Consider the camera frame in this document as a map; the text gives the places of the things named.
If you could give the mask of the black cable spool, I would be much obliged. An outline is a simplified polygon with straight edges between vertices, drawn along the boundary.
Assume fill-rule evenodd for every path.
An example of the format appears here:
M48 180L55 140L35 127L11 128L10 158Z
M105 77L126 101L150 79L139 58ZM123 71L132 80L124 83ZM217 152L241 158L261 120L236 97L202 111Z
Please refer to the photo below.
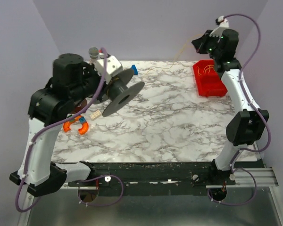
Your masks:
M111 101L102 113L103 117L108 117L123 108L144 88L145 82L140 81L131 87L127 87L128 82L134 76L134 70L129 68L114 76L108 85L106 96Z

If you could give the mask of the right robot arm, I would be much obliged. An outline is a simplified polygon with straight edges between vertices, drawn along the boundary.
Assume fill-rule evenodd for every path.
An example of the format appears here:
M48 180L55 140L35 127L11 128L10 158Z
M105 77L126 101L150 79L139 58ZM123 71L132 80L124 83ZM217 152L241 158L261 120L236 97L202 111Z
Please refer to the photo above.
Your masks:
M214 69L235 110L235 116L226 126L227 142L213 161L220 171L231 170L241 152L261 138L269 119L269 112L254 101L244 80L242 66L235 58L238 42L238 32L232 29L217 35L207 30L191 42L197 53L208 54L214 60Z

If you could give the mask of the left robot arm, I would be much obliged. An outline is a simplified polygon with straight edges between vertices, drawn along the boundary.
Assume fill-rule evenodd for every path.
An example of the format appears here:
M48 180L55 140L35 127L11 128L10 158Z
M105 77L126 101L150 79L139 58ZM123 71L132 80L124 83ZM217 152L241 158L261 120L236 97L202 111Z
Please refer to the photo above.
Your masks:
M89 104L100 99L108 73L110 54L94 64L78 54L66 53L53 61L52 77L45 88L33 93L29 105L29 136L25 157L18 171L9 179L18 186L27 184L27 191L42 197L58 191L70 175L51 161L57 136L68 116L83 100Z

